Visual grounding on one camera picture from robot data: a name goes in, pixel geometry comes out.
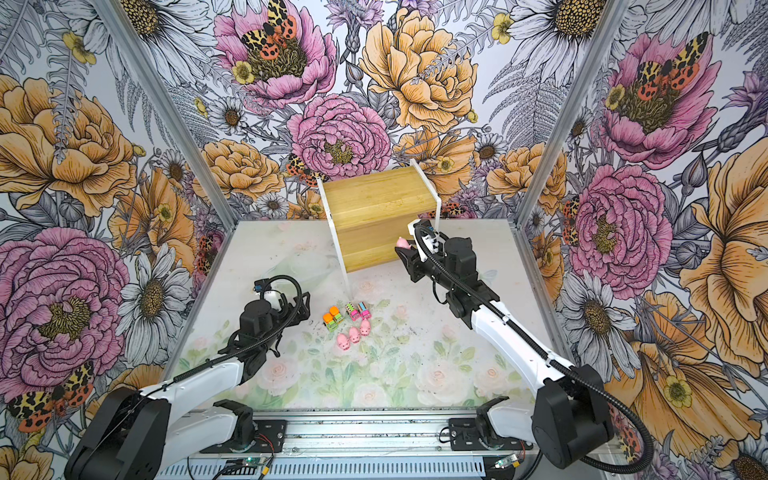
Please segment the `pink teal striped toy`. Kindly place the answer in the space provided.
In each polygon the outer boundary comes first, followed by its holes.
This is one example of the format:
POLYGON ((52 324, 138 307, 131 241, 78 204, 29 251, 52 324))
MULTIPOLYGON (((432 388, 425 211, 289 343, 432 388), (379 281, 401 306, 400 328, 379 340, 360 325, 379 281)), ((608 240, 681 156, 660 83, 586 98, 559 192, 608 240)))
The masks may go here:
POLYGON ((371 312, 364 302, 359 302, 358 307, 359 307, 361 317, 364 320, 370 320, 372 318, 371 312))

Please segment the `pink green striped toy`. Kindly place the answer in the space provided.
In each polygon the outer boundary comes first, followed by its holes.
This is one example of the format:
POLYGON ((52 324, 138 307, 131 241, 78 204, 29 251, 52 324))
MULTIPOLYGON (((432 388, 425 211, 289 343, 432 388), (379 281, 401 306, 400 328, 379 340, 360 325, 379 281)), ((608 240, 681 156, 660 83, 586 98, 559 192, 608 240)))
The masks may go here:
POLYGON ((357 307, 353 303, 347 303, 345 308, 349 318, 352 321, 357 321, 360 319, 361 317, 360 311, 357 309, 357 307))

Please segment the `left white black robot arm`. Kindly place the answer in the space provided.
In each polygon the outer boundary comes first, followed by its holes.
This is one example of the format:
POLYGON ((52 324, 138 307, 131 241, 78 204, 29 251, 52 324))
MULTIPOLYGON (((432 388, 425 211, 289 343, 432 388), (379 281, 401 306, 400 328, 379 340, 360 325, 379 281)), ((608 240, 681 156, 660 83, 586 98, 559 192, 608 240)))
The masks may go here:
POLYGON ((307 320, 310 295, 276 291, 249 302, 239 329, 217 357, 140 390, 120 387, 103 400, 65 467, 67 479, 153 479, 164 468, 209 447, 252 446, 252 408, 217 395, 251 380, 277 353, 283 331, 307 320))

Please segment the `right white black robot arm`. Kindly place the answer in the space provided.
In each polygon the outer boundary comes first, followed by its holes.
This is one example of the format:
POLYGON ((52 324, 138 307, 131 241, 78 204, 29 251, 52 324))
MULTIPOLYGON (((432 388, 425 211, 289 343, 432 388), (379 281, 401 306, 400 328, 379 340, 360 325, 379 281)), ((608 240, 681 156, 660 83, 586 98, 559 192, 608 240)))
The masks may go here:
POLYGON ((491 449, 507 441, 531 443, 554 466, 564 469, 591 460, 592 452, 614 435, 609 403, 596 375, 575 367, 525 328, 483 282, 470 239, 448 237, 427 219, 408 226, 410 239, 395 252, 412 282, 423 278, 445 291, 438 302, 484 338, 515 367, 534 395, 531 407, 500 396, 478 407, 475 428, 491 449))

